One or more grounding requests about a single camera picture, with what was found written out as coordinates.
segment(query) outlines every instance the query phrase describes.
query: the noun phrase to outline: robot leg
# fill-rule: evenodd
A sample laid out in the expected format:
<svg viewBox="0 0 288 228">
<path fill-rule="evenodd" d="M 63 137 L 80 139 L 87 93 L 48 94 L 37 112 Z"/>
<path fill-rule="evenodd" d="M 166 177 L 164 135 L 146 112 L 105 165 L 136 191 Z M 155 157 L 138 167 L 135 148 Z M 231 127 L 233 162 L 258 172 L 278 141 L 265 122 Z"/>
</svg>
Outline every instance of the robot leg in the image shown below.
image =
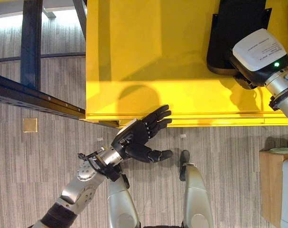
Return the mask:
<svg viewBox="0 0 288 228">
<path fill-rule="evenodd" d="M 184 228 L 213 228 L 208 193 L 200 171 L 194 164 L 185 163 L 186 190 L 184 195 Z"/>
<path fill-rule="evenodd" d="M 110 228 L 139 228 L 140 222 L 123 177 L 108 186 L 108 216 Z"/>
</svg>

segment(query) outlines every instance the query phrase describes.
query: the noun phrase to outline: black metal beam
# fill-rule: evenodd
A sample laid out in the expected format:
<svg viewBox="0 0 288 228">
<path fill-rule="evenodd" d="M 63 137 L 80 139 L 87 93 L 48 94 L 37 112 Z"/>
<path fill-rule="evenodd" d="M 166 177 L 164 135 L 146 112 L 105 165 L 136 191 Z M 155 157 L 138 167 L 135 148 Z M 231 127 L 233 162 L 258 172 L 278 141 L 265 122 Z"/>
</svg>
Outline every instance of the black metal beam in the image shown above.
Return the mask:
<svg viewBox="0 0 288 228">
<path fill-rule="evenodd" d="M 24 0 L 20 49 L 20 81 L 40 90 L 41 14 L 43 0 Z"/>
<path fill-rule="evenodd" d="M 46 15 L 47 18 L 49 19 L 54 19 L 56 18 L 55 14 L 53 12 L 47 12 L 45 7 L 43 6 L 43 13 Z"/>
<path fill-rule="evenodd" d="M 73 4 L 75 7 L 77 16 L 78 16 L 79 23 L 83 31 L 84 38 L 86 40 L 86 21 L 87 21 L 86 12 L 85 12 L 86 5 L 83 0 L 73 0 Z"/>
<path fill-rule="evenodd" d="M 84 109 L 2 76 L 0 102 L 73 119 L 85 118 Z"/>
<path fill-rule="evenodd" d="M 75 56 L 86 56 L 85 52 L 70 52 L 70 53 L 54 53 L 54 54 L 42 54 L 41 58 L 55 58 L 55 57 L 75 57 Z M 9 62 L 20 60 L 19 56 L 0 58 L 0 62 Z"/>
</svg>

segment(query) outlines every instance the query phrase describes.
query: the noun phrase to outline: label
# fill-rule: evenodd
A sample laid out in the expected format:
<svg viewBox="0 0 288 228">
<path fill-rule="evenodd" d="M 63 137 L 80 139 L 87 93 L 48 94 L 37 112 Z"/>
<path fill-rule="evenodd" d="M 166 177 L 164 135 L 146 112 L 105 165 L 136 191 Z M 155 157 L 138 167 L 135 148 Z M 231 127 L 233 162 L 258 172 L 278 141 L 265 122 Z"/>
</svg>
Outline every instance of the label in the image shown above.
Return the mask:
<svg viewBox="0 0 288 228">
<path fill-rule="evenodd" d="M 265 29 L 243 38 L 232 53 L 250 71 L 260 70 L 286 55 L 284 47 Z"/>
</svg>

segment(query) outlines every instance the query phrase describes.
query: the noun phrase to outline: robotic arm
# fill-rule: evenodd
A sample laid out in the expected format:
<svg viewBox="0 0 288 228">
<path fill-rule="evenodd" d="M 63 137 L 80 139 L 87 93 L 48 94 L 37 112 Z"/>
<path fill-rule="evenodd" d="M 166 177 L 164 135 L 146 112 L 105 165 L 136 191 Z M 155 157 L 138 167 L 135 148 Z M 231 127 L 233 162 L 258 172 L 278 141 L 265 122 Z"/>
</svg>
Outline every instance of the robotic arm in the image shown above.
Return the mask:
<svg viewBox="0 0 288 228">
<path fill-rule="evenodd" d="M 213 15 L 208 69 L 233 76 L 245 89 L 265 86 L 270 107 L 288 117 L 288 55 L 266 29 L 272 9 L 266 0 L 221 0 Z"/>
<path fill-rule="evenodd" d="M 117 180 L 122 183 L 121 188 L 124 188 L 124 178 L 119 167 L 122 160 L 134 158 L 141 162 L 159 162 L 171 157 L 172 152 L 169 150 L 157 151 L 144 145 L 171 123 L 171 119 L 163 119 L 171 115 L 168 109 L 169 106 L 164 105 L 141 120 L 134 119 L 119 131 L 109 149 L 102 148 L 87 156 L 78 154 L 84 163 L 77 169 L 77 175 L 65 186 L 46 215 L 32 228 L 70 227 L 106 178 L 112 182 Z"/>
</svg>

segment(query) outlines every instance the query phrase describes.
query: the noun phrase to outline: black strap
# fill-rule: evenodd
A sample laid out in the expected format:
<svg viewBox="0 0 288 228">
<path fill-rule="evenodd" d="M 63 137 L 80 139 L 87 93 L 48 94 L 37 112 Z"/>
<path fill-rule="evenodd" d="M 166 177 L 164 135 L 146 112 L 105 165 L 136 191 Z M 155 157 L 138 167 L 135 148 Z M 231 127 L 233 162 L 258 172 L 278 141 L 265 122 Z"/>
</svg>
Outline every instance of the black strap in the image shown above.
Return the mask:
<svg viewBox="0 0 288 228">
<path fill-rule="evenodd" d="M 48 210 L 41 222 L 50 228 L 68 228 L 72 225 L 77 215 L 62 205 L 55 203 Z"/>
</svg>

